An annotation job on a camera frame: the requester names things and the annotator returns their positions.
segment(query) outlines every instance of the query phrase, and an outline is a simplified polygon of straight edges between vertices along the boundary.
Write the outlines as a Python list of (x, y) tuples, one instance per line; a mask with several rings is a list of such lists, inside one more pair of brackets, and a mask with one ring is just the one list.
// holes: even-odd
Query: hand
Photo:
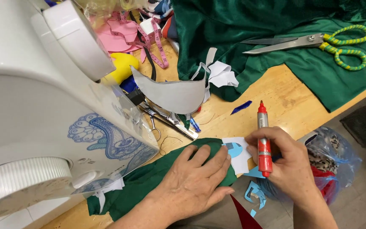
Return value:
[(216, 188), (231, 164), (227, 147), (222, 146), (206, 164), (210, 147), (203, 145), (189, 160), (196, 150), (194, 145), (186, 147), (162, 182), (145, 197), (159, 204), (159, 210), (170, 218), (170, 224), (200, 214), (234, 192), (231, 187)]
[(296, 204), (302, 204), (312, 194), (319, 194), (306, 147), (280, 127), (263, 127), (245, 137), (249, 144), (247, 150), (255, 163), (258, 164), (257, 139), (264, 137), (270, 139), (272, 148), (276, 144), (283, 157), (272, 164), (273, 172), (268, 179)]

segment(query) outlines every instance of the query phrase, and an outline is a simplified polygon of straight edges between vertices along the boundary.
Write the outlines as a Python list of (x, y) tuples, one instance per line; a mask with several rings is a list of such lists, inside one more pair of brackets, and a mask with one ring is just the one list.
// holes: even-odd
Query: barcode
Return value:
[(263, 119), (259, 119), (259, 127), (264, 127), (265, 126), (265, 122), (263, 121)]

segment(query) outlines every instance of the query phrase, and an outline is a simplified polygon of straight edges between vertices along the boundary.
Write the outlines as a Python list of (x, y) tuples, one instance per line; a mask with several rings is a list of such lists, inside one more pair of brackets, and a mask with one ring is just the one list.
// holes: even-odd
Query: plastic bag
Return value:
[[(342, 188), (352, 184), (355, 172), (359, 169), (362, 160), (353, 151), (351, 144), (331, 128), (322, 126), (314, 132), (315, 137), (310, 138), (310, 142), (305, 144), (309, 152), (310, 164), (318, 167), (320, 171), (331, 171), (334, 174), (334, 176), (314, 177), (318, 189), (325, 189), (325, 192), (322, 191), (322, 193), (329, 205), (336, 199)], [(291, 201), (268, 179), (258, 178), (257, 181), (268, 197)]]
[(114, 11), (131, 11), (148, 7), (147, 0), (75, 0), (94, 29), (102, 26)]

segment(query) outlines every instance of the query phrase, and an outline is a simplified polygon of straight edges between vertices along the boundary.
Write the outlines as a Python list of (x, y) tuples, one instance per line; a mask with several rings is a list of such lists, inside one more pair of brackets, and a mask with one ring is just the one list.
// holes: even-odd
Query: blue pen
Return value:
[(193, 125), (194, 129), (196, 130), (196, 132), (200, 132), (200, 127), (198, 127), (198, 124), (196, 123), (196, 121), (193, 119), (193, 117), (190, 117), (190, 123)]

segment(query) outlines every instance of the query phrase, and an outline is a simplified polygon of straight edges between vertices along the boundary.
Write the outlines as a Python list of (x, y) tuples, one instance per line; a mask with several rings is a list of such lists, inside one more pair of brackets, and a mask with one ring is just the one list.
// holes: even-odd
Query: table surface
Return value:
[[(169, 61), (169, 67), (162, 69), (155, 64), (157, 81), (177, 81), (179, 80), (177, 74), (178, 56), (166, 39), (162, 38), (161, 42)], [(156, 45), (152, 45), (151, 51), (160, 57)], [(140, 59), (140, 50), (135, 51), (134, 56)], [(151, 75), (152, 67), (148, 60), (140, 65), (139, 71), (146, 76)], [(244, 137), (257, 129), (256, 113), (259, 101), (263, 100), (269, 113), (269, 125), (279, 126), (294, 139), (299, 139), (365, 97), (366, 90), (336, 111), (328, 113), (308, 87), (283, 64), (269, 68), (234, 102), (226, 102), (212, 94), (209, 100), (202, 104), (201, 112), (195, 113), (193, 117), (200, 124), (199, 138)], [(248, 108), (230, 115), (235, 107), (248, 100), (252, 101)], [(163, 155), (191, 142), (157, 120), (155, 120), (155, 126), (161, 132), (162, 138), (158, 144), (160, 146), (163, 142), (160, 150)], [(148, 163), (160, 157), (161, 155), (157, 154)], [(42, 229), (104, 229), (111, 222), (112, 219), (108, 213), (103, 216), (89, 216), (87, 201), (84, 200), (43, 226)]]

